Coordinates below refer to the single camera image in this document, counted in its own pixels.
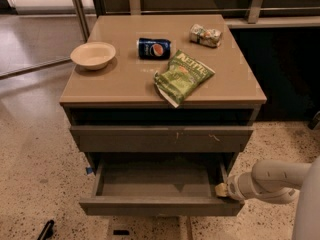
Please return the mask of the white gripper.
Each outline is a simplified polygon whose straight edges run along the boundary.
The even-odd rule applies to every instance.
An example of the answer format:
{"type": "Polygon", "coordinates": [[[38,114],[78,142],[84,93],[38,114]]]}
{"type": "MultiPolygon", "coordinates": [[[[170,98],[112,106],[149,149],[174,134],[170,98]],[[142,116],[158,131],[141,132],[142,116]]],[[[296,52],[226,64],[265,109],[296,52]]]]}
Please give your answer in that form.
{"type": "Polygon", "coordinates": [[[220,183],[216,185],[215,193],[218,197],[230,196],[239,201],[252,199],[257,195],[255,184],[249,172],[229,177],[227,184],[220,183]]]}

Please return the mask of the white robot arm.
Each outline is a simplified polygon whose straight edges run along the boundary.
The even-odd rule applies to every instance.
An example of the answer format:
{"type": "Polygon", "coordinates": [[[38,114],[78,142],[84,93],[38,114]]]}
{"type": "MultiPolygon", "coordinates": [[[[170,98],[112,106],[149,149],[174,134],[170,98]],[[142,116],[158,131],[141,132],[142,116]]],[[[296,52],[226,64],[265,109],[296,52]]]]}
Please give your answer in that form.
{"type": "Polygon", "coordinates": [[[261,160],[215,187],[218,197],[288,204],[299,198],[292,240],[320,240],[320,158],[312,163],[261,160]]]}

